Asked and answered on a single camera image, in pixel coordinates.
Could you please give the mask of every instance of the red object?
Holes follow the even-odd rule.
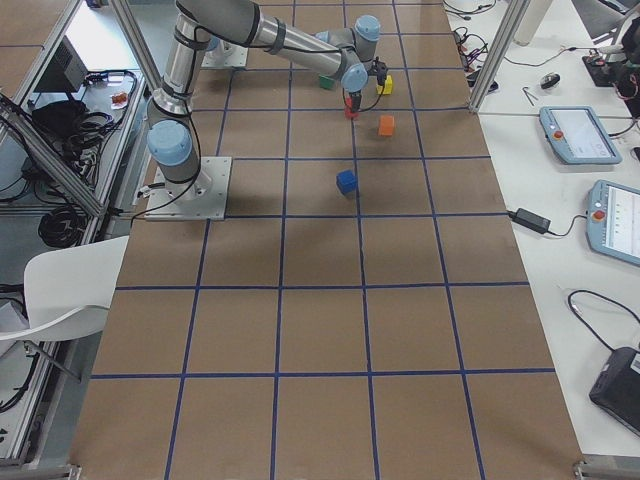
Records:
[[[352,120],[354,118],[358,118],[358,112],[352,112],[351,111],[351,99],[350,98],[346,98],[345,101],[345,107],[344,107],[344,116],[347,117],[349,120]]]

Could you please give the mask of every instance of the white table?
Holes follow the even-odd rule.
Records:
[[[478,2],[457,0],[472,10]],[[464,21],[449,16],[452,28],[489,43],[495,36],[506,2]],[[479,46],[470,40],[471,47]],[[512,44],[511,60],[540,63],[562,46],[589,47],[589,38],[570,0],[554,0],[543,23],[527,47]],[[614,166],[563,164],[552,153],[538,121],[542,106],[590,105],[609,132],[629,126],[630,115],[613,89],[593,85],[581,57],[586,50],[565,52],[541,67],[503,61],[496,81],[500,88],[480,108],[485,134],[500,188],[510,210],[526,208],[551,220],[551,230],[564,233],[574,215],[586,210],[589,190],[599,179],[640,188],[640,161],[631,149],[640,146],[636,128],[614,141],[624,161]],[[556,88],[543,91],[540,78],[560,74]],[[538,97],[532,106],[522,87]],[[594,290],[640,313],[640,268],[593,252],[587,242],[585,221],[579,219],[568,237],[555,239],[514,224],[514,232],[536,305],[551,350],[558,378],[582,452],[586,455],[640,457],[640,438],[589,400],[589,391],[609,357],[609,351],[572,315],[567,295],[575,289]],[[590,296],[576,297],[585,319],[614,348],[638,347],[640,326],[622,312]]]
[[[458,8],[467,10],[475,8],[477,3],[469,0],[453,2]],[[449,15],[449,22],[451,28],[466,27],[469,33],[479,35],[491,47],[506,8],[507,2],[498,0],[494,8],[472,16],[470,21]],[[469,46],[480,45],[477,39],[469,39]],[[554,0],[531,43],[526,47],[512,43],[507,58],[516,62],[539,64],[557,54],[563,46],[588,48],[593,46],[593,42],[571,0]],[[564,52],[541,67],[513,65],[503,60],[495,78],[500,88],[486,96],[480,112],[537,114],[542,106],[590,105],[601,117],[630,118],[629,111],[612,88],[596,87],[593,84],[581,59],[587,54],[588,50]],[[560,75],[560,83],[552,89],[542,90],[540,79],[550,72]],[[538,97],[535,105],[529,103],[522,87],[529,87],[530,92]]]
[[[585,212],[596,180],[640,188],[640,162],[630,154],[640,145],[637,130],[615,142],[624,156],[621,164],[568,166],[551,152],[536,117],[482,115],[481,123],[507,208],[549,218],[556,233],[564,233],[573,216]],[[627,125],[626,120],[604,123],[611,129]],[[640,268],[593,252],[582,219],[562,239],[519,225],[514,232],[582,452],[640,457],[640,438],[589,400],[609,351],[571,314],[565,300],[571,290],[585,288],[640,313]],[[587,296],[576,300],[586,320],[614,348],[638,346],[640,326],[626,313]]]

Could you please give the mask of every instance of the computer mouse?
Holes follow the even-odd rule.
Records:
[[[554,87],[560,81],[560,75],[557,73],[547,73],[544,77],[540,79],[540,88],[543,90],[547,90],[548,88]]]

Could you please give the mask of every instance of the power adapter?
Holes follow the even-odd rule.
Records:
[[[525,210],[524,208],[519,208],[515,212],[509,211],[509,218],[513,221],[513,223],[517,223],[518,225],[522,225],[534,232],[543,234],[549,231],[549,226],[551,225],[551,220],[536,215],[535,213],[530,212],[529,210]]]

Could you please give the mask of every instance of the blue joint cap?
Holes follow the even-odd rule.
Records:
[[[191,154],[193,141],[187,127],[175,120],[156,123],[147,135],[147,146],[153,158],[167,167],[184,163]]]
[[[329,43],[329,32],[328,32],[328,31],[326,31],[326,30],[325,30],[324,32],[318,32],[318,33],[316,33],[316,34],[315,34],[315,37],[316,37],[318,40],[321,40],[321,41],[323,41],[323,42],[325,42],[325,43]]]
[[[377,42],[380,39],[380,22],[373,15],[362,15],[356,20],[356,32],[365,40]]]
[[[340,83],[342,83],[342,88],[349,93],[359,92],[367,84],[368,78],[369,75],[367,75],[367,70],[364,68],[364,65],[357,63],[351,65],[347,71],[344,72]]]
[[[211,40],[209,40],[209,46],[207,47],[207,52],[215,50],[218,48],[218,45],[220,45],[220,39],[218,37],[211,37]]]
[[[358,188],[358,179],[351,170],[345,170],[336,175],[336,185],[340,193],[346,195]]]

